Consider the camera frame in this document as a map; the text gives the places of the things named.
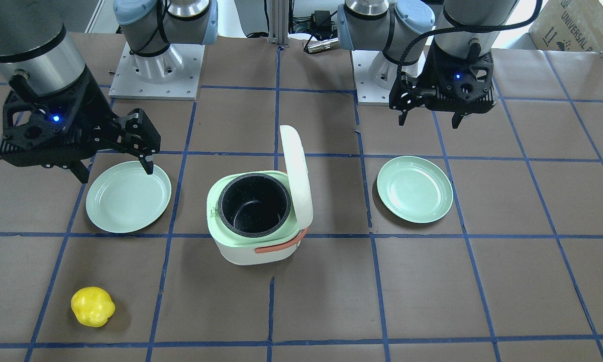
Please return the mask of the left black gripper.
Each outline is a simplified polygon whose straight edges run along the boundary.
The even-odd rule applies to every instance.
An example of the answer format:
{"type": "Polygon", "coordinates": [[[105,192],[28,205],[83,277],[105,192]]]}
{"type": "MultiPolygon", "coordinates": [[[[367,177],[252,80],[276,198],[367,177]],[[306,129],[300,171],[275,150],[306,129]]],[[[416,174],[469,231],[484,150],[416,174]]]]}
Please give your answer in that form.
{"type": "Polygon", "coordinates": [[[429,50],[419,76],[403,73],[389,94],[389,108],[396,110],[404,126],[408,112],[425,106],[435,112],[453,112],[457,130],[467,113],[487,113],[496,104],[492,85],[493,59],[480,43],[469,43],[462,56],[453,56],[435,45],[429,50]]]}

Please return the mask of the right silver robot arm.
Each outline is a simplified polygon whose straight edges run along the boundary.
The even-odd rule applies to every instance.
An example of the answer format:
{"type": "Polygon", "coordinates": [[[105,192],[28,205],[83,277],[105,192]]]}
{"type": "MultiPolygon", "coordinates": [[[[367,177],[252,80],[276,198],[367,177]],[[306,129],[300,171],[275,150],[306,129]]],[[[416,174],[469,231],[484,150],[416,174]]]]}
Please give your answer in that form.
{"type": "MultiPolygon", "coordinates": [[[[216,1],[115,1],[132,69],[148,84],[185,72],[177,44],[213,44],[216,1]]],[[[16,167],[67,169],[86,183],[83,160],[100,150],[136,157],[154,172],[161,137],[147,113],[118,116],[48,1],[0,1],[0,74],[10,87],[3,105],[0,160],[16,167]]]]}

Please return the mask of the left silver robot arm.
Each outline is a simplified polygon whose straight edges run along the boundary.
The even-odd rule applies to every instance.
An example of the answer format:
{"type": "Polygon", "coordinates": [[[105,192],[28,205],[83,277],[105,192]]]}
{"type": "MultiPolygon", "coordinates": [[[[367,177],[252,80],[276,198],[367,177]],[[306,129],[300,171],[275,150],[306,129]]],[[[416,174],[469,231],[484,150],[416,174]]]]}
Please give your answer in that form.
{"type": "Polygon", "coordinates": [[[450,112],[452,127],[494,108],[490,48],[517,1],[345,1],[336,26],[341,48],[379,51],[389,64],[389,109],[404,125],[410,110],[450,112]]]}

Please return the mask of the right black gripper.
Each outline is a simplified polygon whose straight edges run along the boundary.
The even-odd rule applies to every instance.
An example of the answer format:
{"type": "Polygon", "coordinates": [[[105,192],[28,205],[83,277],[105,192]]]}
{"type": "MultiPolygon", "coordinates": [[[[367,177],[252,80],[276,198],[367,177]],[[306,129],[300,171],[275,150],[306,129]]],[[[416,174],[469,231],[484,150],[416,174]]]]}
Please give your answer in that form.
{"type": "Polygon", "coordinates": [[[18,167],[67,167],[81,184],[90,178],[100,143],[123,137],[125,152],[136,156],[146,174],[154,173],[161,135],[141,108],[118,117],[88,68],[67,87],[37,96],[25,73],[17,71],[3,106],[0,159],[18,167]]]}

